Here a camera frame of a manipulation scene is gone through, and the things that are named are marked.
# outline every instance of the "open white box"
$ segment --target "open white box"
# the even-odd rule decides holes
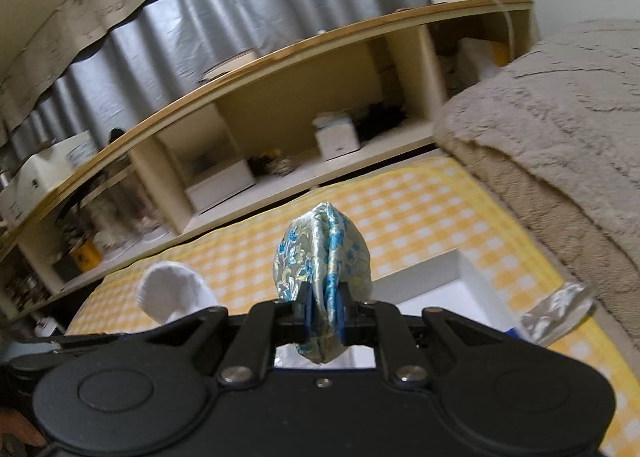
[[[442,307],[498,331],[524,332],[518,317],[459,249],[374,280],[371,297],[395,304],[402,314],[420,316],[425,307]],[[284,345],[276,352],[276,366],[349,369],[374,367],[375,361],[372,349],[355,346],[329,363],[316,365],[293,345]]]

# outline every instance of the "metal screw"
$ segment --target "metal screw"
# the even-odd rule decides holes
[[[249,367],[243,367],[242,365],[236,365],[234,367],[227,367],[220,373],[220,377],[225,383],[238,384],[249,381],[254,377]]]
[[[328,377],[318,377],[316,379],[316,387],[320,389],[328,389],[331,385],[333,385],[333,382]]]
[[[396,371],[396,376],[403,383],[413,383],[427,377],[427,371],[418,365],[405,365]]]

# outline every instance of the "shelf top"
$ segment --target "shelf top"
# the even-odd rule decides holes
[[[511,11],[530,10],[533,5],[533,0],[500,0],[500,2]],[[460,0],[458,2],[445,2],[443,4],[432,4],[430,6],[399,10],[389,15],[363,20],[342,28],[337,28],[336,30],[312,36],[291,46],[262,56],[258,60],[210,81],[155,112],[80,166],[65,182],[50,192],[20,226],[14,231],[10,231],[4,235],[4,243],[2,243],[0,247],[0,260],[15,246],[18,236],[20,236],[29,224],[40,221],[52,211],[55,206],[78,189],[84,181],[94,176],[111,163],[111,161],[116,160],[126,153],[127,150],[156,132],[159,132],[159,130],[164,129],[228,92],[286,68],[296,62],[308,60],[329,50],[354,44],[391,31],[450,18],[496,13],[500,11],[501,8],[495,4],[493,0]]]

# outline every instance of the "curtain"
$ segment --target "curtain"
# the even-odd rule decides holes
[[[425,0],[148,0],[82,51],[2,147],[15,171],[55,139],[89,130],[99,147],[198,86],[206,69],[255,49],[264,55]]]

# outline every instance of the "white cable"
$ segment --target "white cable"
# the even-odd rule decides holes
[[[504,6],[504,4],[502,4],[500,2],[500,0],[492,0],[494,2],[494,4],[496,6],[498,6],[498,8],[500,8],[500,11],[502,12],[502,14],[504,15],[504,18],[507,21],[507,33],[509,35],[509,62],[513,62],[513,60],[515,60],[515,39],[513,36],[513,22],[511,21],[511,15],[509,14],[509,11],[507,10],[507,8]]]

